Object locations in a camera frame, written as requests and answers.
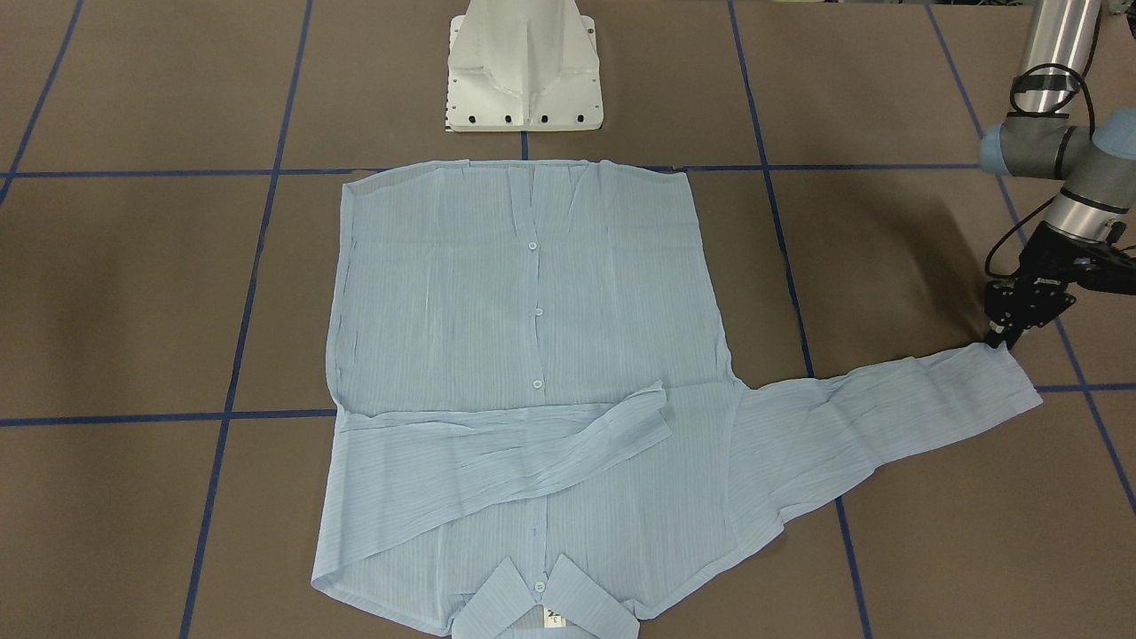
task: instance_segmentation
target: floor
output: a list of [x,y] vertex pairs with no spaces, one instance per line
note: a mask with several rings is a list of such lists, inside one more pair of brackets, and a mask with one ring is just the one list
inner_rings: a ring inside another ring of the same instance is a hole
[[[308,584],[344,182],[686,171],[754,387],[980,339],[982,258],[1058,188],[975,164],[1028,8],[579,0],[604,126],[524,135],[442,130],[466,5],[0,0],[0,634],[419,636]],[[1106,20],[1099,113],[1134,56]],[[1014,350],[1041,408],[882,468],[642,637],[1136,637],[1136,301],[1078,294]]]

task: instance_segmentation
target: striped shirt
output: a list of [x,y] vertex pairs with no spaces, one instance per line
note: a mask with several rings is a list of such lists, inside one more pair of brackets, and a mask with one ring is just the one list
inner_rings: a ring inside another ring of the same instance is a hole
[[1039,404],[984,345],[746,388],[686,176],[433,161],[343,188],[312,586],[458,639],[630,639],[882,464]]

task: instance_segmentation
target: shirt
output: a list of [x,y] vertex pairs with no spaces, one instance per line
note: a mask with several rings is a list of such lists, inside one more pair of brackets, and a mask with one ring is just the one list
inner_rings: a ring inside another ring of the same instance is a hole
[[1041,400],[971,345],[730,368],[684,174],[433,161],[343,188],[312,586],[458,639],[630,639],[879,465]]

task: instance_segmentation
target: shirt label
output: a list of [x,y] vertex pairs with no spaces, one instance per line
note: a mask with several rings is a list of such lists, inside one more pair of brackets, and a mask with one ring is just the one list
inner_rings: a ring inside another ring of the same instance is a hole
[[548,606],[541,606],[544,608],[544,628],[567,628],[568,620],[558,615],[557,613],[549,609]]

